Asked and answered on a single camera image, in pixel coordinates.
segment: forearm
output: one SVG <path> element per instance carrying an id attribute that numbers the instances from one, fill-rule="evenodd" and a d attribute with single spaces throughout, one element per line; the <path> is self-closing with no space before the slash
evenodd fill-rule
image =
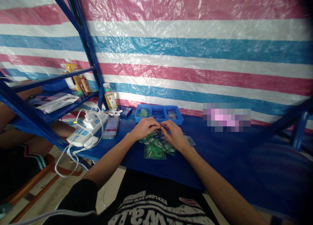
<path id="1" fill-rule="evenodd" d="M 98 190 L 111 178 L 124 156 L 136 140 L 128 133 L 117 145 L 108 151 L 82 179 L 90 179 Z"/>
<path id="2" fill-rule="evenodd" d="M 193 167 L 214 203 L 231 224 L 267 224 L 263 217 L 193 147 L 182 154 Z"/>
<path id="3" fill-rule="evenodd" d="M 26 100 L 29 97 L 26 92 L 18 93 L 18 96 L 23 100 Z M 0 103 L 0 133 L 15 116 L 16 114 L 14 111 L 12 111 L 4 103 Z"/>

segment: person's left hand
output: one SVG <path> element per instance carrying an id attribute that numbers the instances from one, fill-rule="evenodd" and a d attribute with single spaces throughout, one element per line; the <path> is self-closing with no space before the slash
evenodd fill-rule
<path id="1" fill-rule="evenodd" d="M 146 137 L 147 135 L 151 134 L 154 130 L 159 129 L 161 125 L 153 118 L 143 118 L 141 119 L 135 128 L 130 132 L 132 138 L 136 141 Z"/>

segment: hand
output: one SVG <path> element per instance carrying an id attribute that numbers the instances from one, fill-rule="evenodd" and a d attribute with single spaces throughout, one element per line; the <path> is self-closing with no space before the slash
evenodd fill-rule
<path id="1" fill-rule="evenodd" d="M 154 130 L 159 129 L 160 127 L 161 127 L 160 124 L 153 117 L 143 118 L 130 132 L 130 135 L 137 141 L 151 134 Z"/>
<path id="2" fill-rule="evenodd" d="M 178 151 L 182 152 L 185 148 L 190 147 L 187 143 L 182 129 L 171 120 L 163 121 L 161 125 L 166 125 L 166 129 L 170 130 L 170 134 L 161 126 L 161 130 L 167 141 Z"/>
<path id="3" fill-rule="evenodd" d="M 23 85 L 23 84 L 26 84 L 29 82 L 32 82 L 32 80 L 23 80 L 20 82 L 20 85 Z M 36 96 L 36 95 L 41 94 L 41 93 L 42 93 L 42 88 L 41 88 L 41 86 L 38 86 L 35 88 L 31 88 L 31 89 L 22 91 L 19 94 L 27 99 L 31 95 Z"/>

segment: box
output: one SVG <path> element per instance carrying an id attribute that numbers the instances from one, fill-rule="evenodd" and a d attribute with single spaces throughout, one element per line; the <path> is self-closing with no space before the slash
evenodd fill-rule
<path id="1" fill-rule="evenodd" d="M 146 109 L 149 112 L 149 117 L 151 117 L 151 105 L 149 104 L 138 104 L 137 105 L 137 109 L 136 109 L 136 113 L 135 113 L 135 120 L 136 123 L 138 123 L 142 118 L 144 117 L 139 117 L 138 114 L 140 112 L 141 109 Z"/>
<path id="2" fill-rule="evenodd" d="M 46 85 L 42 86 L 42 90 L 47 90 L 47 91 L 58 91 L 64 88 L 67 88 L 68 85 L 66 83 L 66 81 L 60 80 L 60 81 L 55 81 Z"/>
<path id="3" fill-rule="evenodd" d="M 149 104 L 138 104 L 136 114 L 135 114 L 135 120 L 136 123 L 138 123 L 142 118 L 139 117 L 138 114 L 141 109 L 146 109 L 149 111 L 149 117 L 153 117 L 154 119 L 161 123 L 163 121 L 168 120 L 167 113 L 169 111 L 173 111 L 176 114 L 176 120 L 171 120 L 177 125 L 181 125 L 184 121 L 182 114 L 179 111 L 179 108 L 177 106 L 161 106 L 161 105 L 149 105 Z"/>
<path id="4" fill-rule="evenodd" d="M 179 109 L 177 106 L 164 106 L 165 111 L 166 111 L 166 116 L 168 114 L 169 111 L 173 111 L 176 114 L 176 120 L 171 120 L 173 121 L 175 124 L 177 125 L 181 125 L 184 121 L 182 114 L 180 113 Z"/>
<path id="5" fill-rule="evenodd" d="M 159 123 L 167 120 L 167 114 L 164 106 L 151 105 L 151 116 L 154 117 L 154 119 Z"/>

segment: striped tarp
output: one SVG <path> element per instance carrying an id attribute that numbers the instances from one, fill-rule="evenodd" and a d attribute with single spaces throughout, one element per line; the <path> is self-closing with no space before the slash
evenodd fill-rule
<path id="1" fill-rule="evenodd" d="M 300 0 L 81 2 L 121 105 L 177 105 L 202 116 L 202 103 L 251 103 L 252 123 L 267 125 L 313 93 L 313 43 Z M 15 79 L 60 74 L 67 57 L 89 66 L 54 0 L 0 0 L 0 23 L 2 70 Z"/>

